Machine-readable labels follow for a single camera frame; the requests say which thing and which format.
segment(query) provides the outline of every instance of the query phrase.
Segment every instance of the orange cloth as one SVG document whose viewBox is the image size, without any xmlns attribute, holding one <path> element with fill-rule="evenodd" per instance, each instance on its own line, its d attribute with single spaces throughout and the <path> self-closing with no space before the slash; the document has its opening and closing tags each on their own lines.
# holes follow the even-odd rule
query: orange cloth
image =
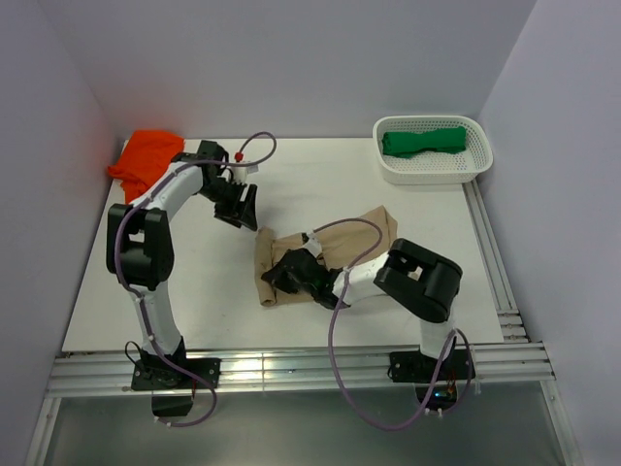
<svg viewBox="0 0 621 466">
<path fill-rule="evenodd" d="M 179 152 L 183 152 L 183 138 L 176 134 L 134 131 L 116 165 L 108 167 L 108 175 L 123 180 L 120 186 L 125 191 L 125 204 L 145 194 Z"/>
</svg>

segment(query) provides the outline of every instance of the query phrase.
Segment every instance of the white basket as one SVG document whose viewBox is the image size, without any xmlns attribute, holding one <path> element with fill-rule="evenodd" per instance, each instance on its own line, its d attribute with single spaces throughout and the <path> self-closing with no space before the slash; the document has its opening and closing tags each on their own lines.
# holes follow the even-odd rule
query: white basket
<svg viewBox="0 0 621 466">
<path fill-rule="evenodd" d="M 413 158 L 382 153 L 387 131 L 423 133 L 441 128 L 466 128 L 466 150 L 459 153 L 424 151 Z M 492 166 L 493 155 L 480 125 L 465 116 L 387 116 L 373 128 L 381 174 L 393 184 L 467 183 Z"/>
</svg>

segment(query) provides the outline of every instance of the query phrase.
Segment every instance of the gray wall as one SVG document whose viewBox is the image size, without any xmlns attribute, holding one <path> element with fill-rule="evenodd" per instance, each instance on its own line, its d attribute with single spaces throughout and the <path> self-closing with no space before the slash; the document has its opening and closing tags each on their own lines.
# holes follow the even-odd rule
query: gray wall
<svg viewBox="0 0 621 466">
<path fill-rule="evenodd" d="M 368 136 L 476 115 L 535 0 L 40 0 L 122 134 Z"/>
<path fill-rule="evenodd" d="M 60 348 L 115 141 L 31 0 L 0 2 L 0 464 L 20 464 Z"/>
<path fill-rule="evenodd" d="M 539 0 L 483 109 L 483 186 L 589 464 L 621 458 L 621 3 Z"/>
</svg>

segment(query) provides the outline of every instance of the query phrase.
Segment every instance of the folded green cloth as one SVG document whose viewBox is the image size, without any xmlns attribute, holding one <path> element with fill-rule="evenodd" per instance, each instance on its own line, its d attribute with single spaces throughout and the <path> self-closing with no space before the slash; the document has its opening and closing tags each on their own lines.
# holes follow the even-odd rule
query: folded green cloth
<svg viewBox="0 0 621 466">
<path fill-rule="evenodd" d="M 466 150 L 466 128 L 444 128 L 426 133 L 387 132 L 381 139 L 383 154 L 411 158 L 424 150 L 457 153 Z"/>
</svg>

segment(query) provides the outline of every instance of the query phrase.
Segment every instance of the purple cable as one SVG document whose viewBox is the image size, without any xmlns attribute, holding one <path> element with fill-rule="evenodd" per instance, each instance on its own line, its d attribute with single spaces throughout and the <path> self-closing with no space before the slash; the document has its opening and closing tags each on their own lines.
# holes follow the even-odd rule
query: purple cable
<svg viewBox="0 0 621 466">
<path fill-rule="evenodd" d="M 346 222 L 351 222 L 351 221 L 360 222 L 360 223 L 366 223 L 366 224 L 372 226 L 376 230 L 376 232 L 377 232 L 377 240 L 370 248 L 368 248 L 367 250 L 364 250 L 363 252 L 358 254 L 349 263 L 348 269 L 351 269 L 364 256 L 366 256 L 372 250 L 374 250 L 375 248 L 377 248 L 379 246 L 379 244 L 381 243 L 381 240 L 383 238 L 383 233 L 381 232 L 381 229 L 376 224 L 374 224 L 373 222 L 368 221 L 368 220 L 363 219 L 363 218 L 343 218 L 341 220 L 332 221 L 330 223 L 327 223 L 327 224 L 317 228 L 316 230 L 314 230 L 315 233 L 318 233 L 319 231 L 324 230 L 326 228 L 329 228 L 331 226 L 335 226 L 335 225 L 338 225 L 338 224 L 341 224 L 341 223 L 346 223 Z M 434 389 L 436 388 L 436 382 L 438 381 L 438 376 L 440 375 L 440 368 L 441 368 L 442 362 L 444 361 L 444 358 L 446 357 L 446 354 L 449 351 L 449 348 L 450 348 L 450 345 L 451 345 L 451 342 L 452 342 L 453 338 L 455 338 L 459 334 L 462 337 L 462 339 L 464 340 L 464 343 L 466 344 L 466 349 L 468 351 L 468 361 L 469 361 L 468 379 L 466 381 L 466 387 L 464 388 L 464 392 L 462 393 L 462 395 L 457 399 L 455 404 L 452 407 L 448 408 L 446 411 L 444 411 L 444 413 L 448 413 L 448 412 L 452 411 L 453 409 L 455 409 L 461 403 L 462 399 L 465 397 L 466 393 L 468 392 L 468 390 L 470 388 L 470 385 L 471 385 L 471 382 L 472 382 L 472 378 L 473 378 L 473 366 L 474 366 L 473 356 L 472 356 L 471 351 L 470 351 L 470 344 L 468 343 L 468 339 L 466 338 L 466 335 L 464 334 L 464 332 L 462 332 L 458 328 L 451 330 L 449 332 L 448 336 L 446 337 L 446 341 L 444 342 L 444 346 L 442 347 L 440 357 L 438 358 L 438 362 L 436 363 L 436 368 L 434 369 L 434 373 L 433 373 L 431 381 L 429 383 L 429 388 L 427 388 L 427 392 L 425 393 L 425 397 L 423 398 L 422 403 L 420 404 L 418 409 L 414 412 L 412 417 L 410 417 L 409 419 L 407 419 L 404 422 L 401 422 L 399 424 L 392 424 L 392 425 L 391 424 L 384 424 L 382 422 L 379 422 L 379 421 L 373 419 L 372 417 L 367 415 L 363 410 L 358 408 L 356 403 L 353 401 L 353 398 L 351 397 L 351 394 L 349 393 L 349 391 L 345 387 L 345 384 L 343 382 L 343 378 L 341 377 L 341 372 L 339 371 L 339 366 L 337 365 L 337 358 L 336 358 L 335 353 L 334 353 L 334 329 L 335 329 L 335 326 L 336 326 L 336 323 L 337 323 L 337 317 L 339 316 L 339 311 L 343 308 L 343 299 L 345 297 L 345 294 L 347 293 L 347 288 L 348 287 L 349 287 L 349 270 L 345 270 L 343 291 L 341 292 L 341 295 L 339 296 L 339 300 L 337 301 L 337 305 L 335 306 L 334 312 L 332 313 L 332 318 L 330 319 L 330 327 L 329 327 L 329 330 L 328 330 L 328 355 L 330 357 L 330 365 L 332 366 L 332 372 L 334 373 L 334 377 L 335 377 L 335 379 L 337 381 L 337 385 L 339 386 L 339 389 L 341 390 L 341 393 L 343 394 L 343 397 L 344 397 L 345 401 L 349 404 L 349 406 L 351 406 L 353 411 L 362 420 L 367 422 L 372 427 L 375 427 L 377 429 L 380 429 L 380 430 L 383 430 L 383 431 L 386 431 L 386 432 L 396 432 L 396 431 L 400 431 L 400 430 L 405 430 L 408 427 L 410 427 L 420 417 L 420 415 L 422 415 L 425 412 L 425 409 L 427 408 L 427 403 L 429 403 L 429 400 L 431 399 L 431 396 L 432 396 L 432 394 L 434 392 Z"/>
<path fill-rule="evenodd" d="M 174 172 L 170 173 L 164 180 L 162 180 L 162 182 L 159 183 L 153 189 L 153 191 L 150 193 L 148 198 L 144 199 L 142 202 L 140 202 L 139 204 L 134 206 L 127 213 L 127 215 L 123 218 L 123 220 L 121 221 L 120 225 L 118 226 L 118 230 L 116 231 L 116 237 L 114 238 L 114 267 L 116 269 L 116 277 L 118 278 L 118 282 L 123 286 L 123 288 L 125 288 L 127 291 L 133 293 L 136 296 L 136 299 L 139 300 L 140 313 L 141 313 L 141 316 L 143 318 L 143 322 L 145 324 L 145 330 L 147 331 L 147 335 L 149 335 L 149 340 L 150 340 L 150 342 L 151 342 L 151 344 L 153 346 L 153 349 L 155 350 L 155 352 L 157 353 L 159 358 L 165 364 L 167 364 L 168 366 L 170 366 L 172 369 L 176 370 L 177 372 L 188 376 L 190 379 L 193 379 L 197 383 L 201 383 L 203 386 L 205 386 L 212 393 L 212 397 L 213 397 L 212 406 L 210 407 L 210 409 L 204 415 L 200 416 L 199 418 L 197 418 L 195 420 L 191 420 L 189 422 L 169 422 L 166 419 L 162 419 L 162 418 L 158 418 L 157 419 L 159 422 L 162 422 L 163 424 L 169 425 L 171 427 L 190 427 L 192 425 L 200 424 L 201 422 L 206 420 L 209 416 L 212 415 L 213 411 L 215 410 L 215 404 L 217 402 L 217 396 L 215 395 L 215 390 L 213 389 L 213 386 L 209 382 L 207 382 L 202 377 L 200 377 L 200 376 L 198 376 L 198 375 L 196 375 L 196 374 L 194 374 L 194 373 L 192 373 L 190 371 L 187 371 L 187 370 L 183 369 L 179 365 L 177 365 L 174 362 L 172 362 L 169 359 L 167 359 L 166 356 L 164 355 L 164 351 L 162 351 L 162 348 L 160 348 L 160 346 L 157 344 L 156 336 L 153 334 L 153 328 L 151 326 L 151 322 L 148 319 L 147 306 L 145 305 L 145 299 L 144 299 L 145 296 L 138 289 L 133 288 L 127 282 L 127 280 L 125 279 L 125 276 L 123 275 L 123 271 L 121 269 L 121 264 L 120 264 L 120 246 L 121 246 L 121 243 L 122 243 L 123 232 L 125 231 L 125 227 L 127 226 L 127 223 L 129 222 L 131 217 L 136 212 L 138 212 L 142 207 L 144 207 L 146 204 L 148 204 L 154 196 L 156 196 L 159 192 L 161 192 L 161 190 L 174 177 L 176 177 L 183 170 L 186 170 L 186 169 L 188 169 L 190 167 L 193 167 L 195 165 L 219 165 L 219 166 L 225 166 L 225 167 L 252 167 L 252 166 L 256 166 L 256 165 L 259 165 L 260 163 L 265 162 L 267 159 L 272 157 L 272 155 L 274 155 L 274 152 L 276 152 L 276 148 L 277 148 L 276 137 L 272 133 L 270 133 L 268 131 L 260 131 L 258 133 L 253 134 L 252 136 L 250 136 L 248 139 L 246 139 L 244 141 L 244 143 L 242 144 L 242 147 L 240 148 L 239 152 L 244 152 L 244 149 L 246 148 L 246 146 L 251 141 L 253 141 L 254 139 L 258 138 L 259 136 L 268 136 L 270 139 L 272 139 L 272 142 L 274 143 L 273 146 L 272 146 L 272 149 L 263 158 L 260 158 L 259 160 L 255 160 L 253 162 L 247 162 L 247 163 L 243 163 L 243 162 L 220 162 L 220 161 L 217 161 L 217 160 L 198 160 L 198 161 L 195 161 L 195 162 L 186 163 L 185 165 L 181 165 L 177 170 L 175 170 Z"/>
</svg>

